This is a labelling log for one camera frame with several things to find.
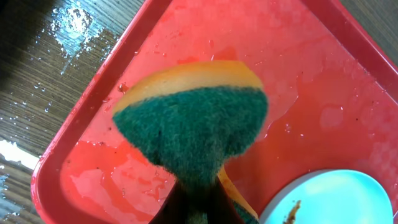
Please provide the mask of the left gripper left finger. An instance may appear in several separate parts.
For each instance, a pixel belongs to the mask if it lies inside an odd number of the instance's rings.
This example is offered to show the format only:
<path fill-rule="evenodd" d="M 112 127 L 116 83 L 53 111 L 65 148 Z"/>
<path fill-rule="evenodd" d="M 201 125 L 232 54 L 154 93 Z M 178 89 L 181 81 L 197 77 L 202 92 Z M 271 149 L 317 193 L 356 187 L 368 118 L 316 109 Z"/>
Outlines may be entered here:
<path fill-rule="evenodd" d="M 181 183 L 175 183 L 149 224 L 186 224 L 197 214 L 199 210 L 193 195 Z"/>

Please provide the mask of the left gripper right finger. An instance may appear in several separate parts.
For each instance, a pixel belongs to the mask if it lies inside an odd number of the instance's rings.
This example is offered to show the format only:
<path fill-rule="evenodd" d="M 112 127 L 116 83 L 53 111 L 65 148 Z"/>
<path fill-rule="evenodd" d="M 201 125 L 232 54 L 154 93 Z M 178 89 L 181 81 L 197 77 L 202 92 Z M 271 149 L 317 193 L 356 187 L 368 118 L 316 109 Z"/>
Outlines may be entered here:
<path fill-rule="evenodd" d="M 211 189 L 211 224 L 243 224 L 221 182 Z"/>

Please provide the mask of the green orange sponge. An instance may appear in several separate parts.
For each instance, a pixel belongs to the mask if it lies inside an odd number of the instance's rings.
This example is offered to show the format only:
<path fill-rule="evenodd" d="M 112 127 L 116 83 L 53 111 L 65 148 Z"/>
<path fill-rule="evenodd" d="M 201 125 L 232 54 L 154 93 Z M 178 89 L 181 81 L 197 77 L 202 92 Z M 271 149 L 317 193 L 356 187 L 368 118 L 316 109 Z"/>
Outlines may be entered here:
<path fill-rule="evenodd" d="M 188 223 L 211 223 L 217 180 L 243 222 L 257 223 L 257 213 L 224 165 L 253 145 L 267 111 L 260 78 L 242 62 L 216 60 L 145 77 L 117 102 L 112 119 L 150 163 L 173 174 L 193 195 L 199 214 Z"/>

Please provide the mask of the white plate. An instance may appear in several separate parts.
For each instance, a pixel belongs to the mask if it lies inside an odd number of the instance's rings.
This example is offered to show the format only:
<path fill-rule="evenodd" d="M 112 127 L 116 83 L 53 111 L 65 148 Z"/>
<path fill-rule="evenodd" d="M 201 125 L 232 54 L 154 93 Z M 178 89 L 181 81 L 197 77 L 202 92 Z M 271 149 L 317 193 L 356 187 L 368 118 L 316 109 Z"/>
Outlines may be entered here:
<path fill-rule="evenodd" d="M 319 170 L 284 187 L 259 223 L 393 224 L 392 204 L 382 185 L 356 170 Z"/>

